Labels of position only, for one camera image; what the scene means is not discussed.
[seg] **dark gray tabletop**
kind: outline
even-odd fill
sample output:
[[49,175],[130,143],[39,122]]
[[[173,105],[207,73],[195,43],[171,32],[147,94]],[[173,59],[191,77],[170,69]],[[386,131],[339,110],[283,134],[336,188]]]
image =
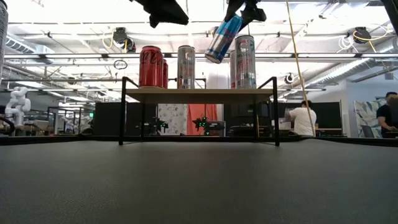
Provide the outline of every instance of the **dark gray tabletop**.
[[398,223],[398,150],[306,140],[0,147],[0,223]]

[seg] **coca-cola can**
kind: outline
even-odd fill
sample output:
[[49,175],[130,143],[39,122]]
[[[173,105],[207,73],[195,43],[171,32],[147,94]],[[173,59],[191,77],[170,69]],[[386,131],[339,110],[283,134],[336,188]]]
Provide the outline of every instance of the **coca-cola can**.
[[145,46],[139,56],[139,88],[162,88],[163,54],[160,48]]
[[167,89],[169,86],[169,65],[167,61],[163,59],[163,88]]
[[236,88],[255,89],[256,84],[256,54],[254,38],[242,35],[235,40],[236,51]]
[[230,79],[231,89],[236,88],[236,51],[233,50],[229,53],[229,67],[230,67]]
[[178,48],[177,88],[195,88],[195,48],[187,45]]

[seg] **ceiling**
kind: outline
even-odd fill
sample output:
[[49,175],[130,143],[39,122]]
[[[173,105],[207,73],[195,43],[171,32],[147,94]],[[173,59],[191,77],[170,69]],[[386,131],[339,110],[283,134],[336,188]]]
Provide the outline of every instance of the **ceiling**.
[[[209,30],[218,26],[226,12],[223,0],[177,0],[188,14],[187,26],[159,24],[156,29],[149,25],[149,15],[142,6],[128,0],[8,0],[8,33],[29,45],[44,45],[57,54],[81,53],[120,53],[115,46],[108,49],[112,31],[125,27],[129,37],[133,38],[137,51],[143,46],[155,45],[163,52],[176,52],[181,45],[192,45],[198,53],[203,53],[211,42]],[[374,45],[390,39],[394,33],[383,6],[367,6],[368,2],[349,4],[331,4],[327,2],[292,2],[289,4],[292,16],[292,28],[297,43],[297,51],[336,53],[364,52],[369,44],[353,44],[348,50],[339,46],[342,38],[355,27],[364,26],[375,40]],[[267,15],[265,22],[252,22],[240,34],[254,36],[256,52],[293,52],[289,17],[284,2],[260,2]],[[15,50],[6,49],[8,54]],[[168,59],[170,78],[176,77],[177,63]],[[300,69],[304,76],[314,76],[335,65],[333,62],[302,62]],[[59,66],[47,67],[49,72]],[[26,67],[37,73],[43,73],[43,67]],[[116,72],[118,77],[138,78],[137,62],[129,63],[125,70],[116,70],[112,66],[62,67],[53,78],[76,76],[78,78],[111,78]],[[229,74],[228,66],[198,61],[197,77],[207,76],[211,72]],[[261,84],[272,76],[283,77],[288,73],[297,74],[294,62],[257,62],[257,83]],[[114,88],[114,83],[101,83]]]

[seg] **person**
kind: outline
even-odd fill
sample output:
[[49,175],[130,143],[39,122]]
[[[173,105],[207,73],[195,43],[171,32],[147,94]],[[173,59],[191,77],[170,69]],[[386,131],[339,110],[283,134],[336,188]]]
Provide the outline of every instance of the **person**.
[[376,117],[377,120],[379,121],[379,125],[381,126],[381,135],[383,138],[388,138],[386,136],[386,133],[397,130],[397,128],[392,123],[391,108],[389,105],[391,99],[397,96],[398,95],[396,92],[388,92],[386,94],[386,104],[382,105],[379,109],[377,109]]
[[[311,109],[312,102],[308,100],[308,106],[310,107],[310,114],[312,119],[312,125],[315,130],[315,121],[317,120],[317,114]],[[301,102],[301,107],[291,110],[286,113],[285,117],[288,120],[294,121],[294,132],[299,135],[314,136],[311,128],[311,121],[308,115],[307,104],[305,101]]]

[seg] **ceiling duct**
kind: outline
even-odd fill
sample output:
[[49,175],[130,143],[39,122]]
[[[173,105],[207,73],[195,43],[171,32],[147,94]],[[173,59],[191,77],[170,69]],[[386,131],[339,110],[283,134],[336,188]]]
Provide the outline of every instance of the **ceiling duct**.
[[[16,50],[22,54],[54,54],[55,52],[51,50],[50,48],[44,46],[44,45],[39,45],[39,44],[31,44],[24,42],[24,40],[21,40],[20,38],[16,37],[15,35],[12,35],[10,33],[7,34],[6,37],[6,47],[9,47],[10,49]],[[35,60],[36,62],[44,62],[47,65],[51,64],[53,61],[49,59],[40,59],[40,60]]]
[[[375,49],[377,53],[398,53],[398,37],[393,37],[377,45]],[[365,51],[365,53],[373,54],[374,52],[372,49],[369,49]],[[380,64],[380,62],[376,61],[374,58],[363,58],[350,63],[341,63],[309,80],[306,80],[305,87],[309,88],[317,84],[327,85],[331,83],[338,83],[345,78],[373,68],[378,64]],[[294,82],[292,85],[286,85],[283,88],[294,88],[299,85],[300,82]]]

